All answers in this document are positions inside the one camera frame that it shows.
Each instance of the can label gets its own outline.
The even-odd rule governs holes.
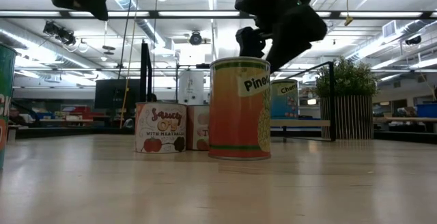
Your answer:
[[[137,152],[172,153],[185,150],[184,105],[139,103],[135,122]]]
[[[208,151],[210,149],[209,123],[209,106],[192,106],[188,108],[187,150]]]
[[[270,156],[270,66],[235,58],[212,64],[210,156]]]
[[[298,119],[298,82],[295,80],[275,81],[271,89],[272,119]]]
[[[0,168],[2,151],[8,137],[9,110],[12,97],[12,81],[14,80],[14,64],[16,53],[0,44]]]

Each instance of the blue bin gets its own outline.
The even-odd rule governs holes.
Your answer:
[[[417,116],[437,118],[437,104],[418,104]]]

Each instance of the potted plant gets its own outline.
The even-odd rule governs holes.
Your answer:
[[[330,119],[329,68],[318,71],[314,93],[320,97],[322,120]],[[378,79],[368,64],[354,63],[341,56],[334,64],[335,121],[338,139],[373,139],[372,97],[378,93]],[[329,138],[323,127],[322,137]]]

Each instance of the ceiling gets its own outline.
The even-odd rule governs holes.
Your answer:
[[[7,1],[0,4],[1,10],[27,11],[27,10],[58,10],[51,0],[0,0]],[[160,10],[234,10],[234,0],[132,0],[137,4],[138,10],[160,11]],[[347,8],[347,0],[312,0],[311,5],[316,11],[342,11]],[[353,11],[434,11],[437,9],[436,0],[349,0],[349,9]],[[122,10],[117,0],[107,0],[109,10]],[[46,38],[42,33],[46,21],[54,21],[58,26],[65,27],[73,31],[78,39],[86,42],[79,47],[68,47],[69,51],[75,50],[68,59],[79,59],[77,61],[90,66],[90,68],[115,68],[121,62],[125,68],[128,67],[128,62],[131,61],[131,68],[139,68],[141,58],[141,43],[143,40],[150,42],[152,39],[144,30],[138,27],[134,20],[130,18],[126,27],[125,19],[111,19],[107,24],[105,36],[105,22],[94,18],[76,19],[76,18],[56,18],[45,19],[35,18],[32,16],[24,16],[21,18],[0,18],[0,21],[5,21],[6,24],[17,26],[21,30],[23,38],[39,39],[41,47],[46,47],[54,51],[57,55],[65,55],[66,49],[54,38]],[[313,48],[297,58],[291,60],[283,68],[298,69],[309,68],[322,62],[332,60],[339,55],[349,56],[355,53],[363,46],[370,45],[382,34],[382,26],[389,23],[391,20],[360,20],[355,17],[355,20],[349,25],[344,26],[344,20],[328,20],[329,32],[321,42],[314,42]],[[173,48],[170,44],[166,45],[167,50],[163,48],[151,51],[152,60],[155,62],[155,68],[175,68],[176,61],[179,59],[180,64],[198,64],[201,62],[210,63],[214,59],[223,57],[233,57],[238,55],[239,46],[235,41],[235,33],[243,27],[254,27],[255,23],[252,19],[233,18],[211,20],[209,18],[179,18],[179,19],[147,19],[150,28],[156,31],[157,35],[162,39],[166,39],[167,43],[172,40]],[[371,65],[377,65],[402,54],[413,52],[419,47],[431,45],[435,42],[434,26],[424,28],[417,32],[422,35],[422,43],[416,46],[407,46],[401,42],[403,40],[393,40],[384,43],[383,47],[367,51],[366,56],[359,60],[366,61]],[[201,36],[206,39],[206,44],[193,47],[188,43],[188,37],[193,31],[200,31]],[[106,56],[108,59],[103,61],[101,57],[104,55],[103,45],[113,46],[116,49],[114,55]],[[416,63],[417,56],[410,57],[409,64]],[[26,63],[17,65],[17,67],[25,68]],[[40,60],[41,66],[46,65],[43,60]],[[74,68],[82,68],[81,65],[75,65]],[[407,68],[408,65],[404,59],[397,61],[395,64],[385,66],[390,68]],[[282,79],[295,72],[283,72],[281,74],[273,74],[273,78]],[[122,72],[122,78],[126,76],[126,72]],[[172,79],[175,72],[156,71],[157,76],[166,76]],[[139,72],[131,72],[130,76],[138,76]],[[108,72],[104,78],[117,77],[117,71],[112,74]]]

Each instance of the pineapple can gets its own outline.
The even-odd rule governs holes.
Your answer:
[[[211,64],[210,157],[270,158],[270,64],[252,57]]]

